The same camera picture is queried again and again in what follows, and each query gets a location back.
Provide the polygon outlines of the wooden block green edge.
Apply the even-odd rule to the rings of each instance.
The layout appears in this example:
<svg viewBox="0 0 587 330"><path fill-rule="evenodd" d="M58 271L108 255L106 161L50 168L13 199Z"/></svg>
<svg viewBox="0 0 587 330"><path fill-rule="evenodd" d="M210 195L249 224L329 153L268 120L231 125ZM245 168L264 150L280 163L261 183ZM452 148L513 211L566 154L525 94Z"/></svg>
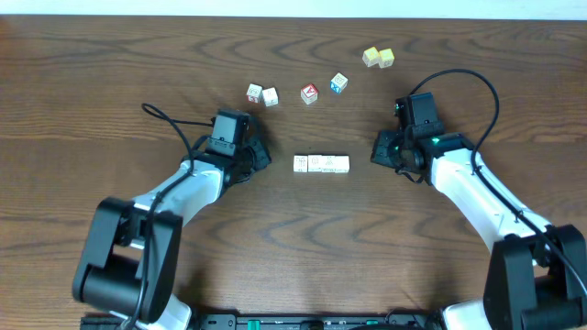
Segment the wooden block green edge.
<svg viewBox="0 0 587 330"><path fill-rule="evenodd" d="M321 172L322 171L322 156L321 155L309 155L307 157L307 171L308 172Z"/></svg>

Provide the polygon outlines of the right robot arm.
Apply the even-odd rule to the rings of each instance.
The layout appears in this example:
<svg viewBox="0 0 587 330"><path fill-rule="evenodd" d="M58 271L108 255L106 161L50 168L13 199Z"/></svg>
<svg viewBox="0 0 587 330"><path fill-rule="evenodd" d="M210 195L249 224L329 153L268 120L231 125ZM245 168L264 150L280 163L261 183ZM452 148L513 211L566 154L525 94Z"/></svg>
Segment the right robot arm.
<svg viewBox="0 0 587 330"><path fill-rule="evenodd" d="M461 133L414 139L383 130L371 161L447 196L482 238L491 259L480 299L428 316L425 329L572 329L586 324L586 242L517 199Z"/></svg>

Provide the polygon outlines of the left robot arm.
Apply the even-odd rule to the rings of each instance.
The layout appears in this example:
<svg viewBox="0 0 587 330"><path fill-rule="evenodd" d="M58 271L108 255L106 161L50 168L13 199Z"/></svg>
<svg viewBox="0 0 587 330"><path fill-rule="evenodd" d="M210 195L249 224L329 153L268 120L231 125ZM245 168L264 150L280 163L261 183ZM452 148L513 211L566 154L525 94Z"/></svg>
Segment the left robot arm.
<svg viewBox="0 0 587 330"><path fill-rule="evenodd" d="M203 136L178 170L152 191L96 207L72 296L122 318L125 329L185 329L191 308L172 292L183 227L234 184L265 169L260 137L229 143Z"/></svg>

